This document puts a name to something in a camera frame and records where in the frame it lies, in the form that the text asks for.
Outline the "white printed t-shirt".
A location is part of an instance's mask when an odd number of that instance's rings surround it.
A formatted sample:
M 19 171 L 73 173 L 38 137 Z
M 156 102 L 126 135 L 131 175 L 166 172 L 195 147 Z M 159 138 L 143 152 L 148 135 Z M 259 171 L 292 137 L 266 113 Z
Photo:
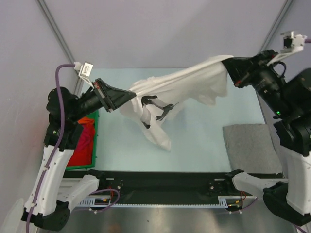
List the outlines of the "white printed t-shirt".
M 136 97 L 124 104 L 120 113 L 136 122 L 150 142 L 170 151 L 171 140 L 162 129 L 163 122 L 174 119 L 187 99 L 213 106 L 217 97 L 225 97 L 228 72 L 223 61 L 229 58 L 213 56 L 192 67 L 135 82 L 129 90 Z

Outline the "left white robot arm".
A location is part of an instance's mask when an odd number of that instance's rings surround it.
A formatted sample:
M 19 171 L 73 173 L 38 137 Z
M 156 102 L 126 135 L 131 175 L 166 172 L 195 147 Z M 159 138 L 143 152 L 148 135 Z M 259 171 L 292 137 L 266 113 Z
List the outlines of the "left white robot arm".
M 58 196 L 67 164 L 83 131 L 78 121 L 101 108 L 112 112 L 134 97 L 134 92 L 109 86 L 100 78 L 80 97 L 59 84 L 49 93 L 46 107 L 49 125 L 44 139 L 43 159 L 21 218 L 27 225 L 60 231 L 72 210 L 84 198 L 93 192 L 102 194 L 107 190 L 103 173 L 91 170 L 63 197 Z

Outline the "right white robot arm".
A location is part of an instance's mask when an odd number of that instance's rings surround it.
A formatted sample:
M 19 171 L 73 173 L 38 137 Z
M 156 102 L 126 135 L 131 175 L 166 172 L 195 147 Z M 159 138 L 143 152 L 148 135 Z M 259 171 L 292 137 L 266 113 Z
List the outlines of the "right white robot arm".
M 274 112 L 287 181 L 265 181 L 237 169 L 224 189 L 230 195 L 243 190 L 262 198 L 275 216 L 303 226 L 311 220 L 311 70 L 287 82 L 274 69 L 282 58 L 266 50 L 250 58 L 227 58 L 223 65 L 237 88 L 252 86 Z

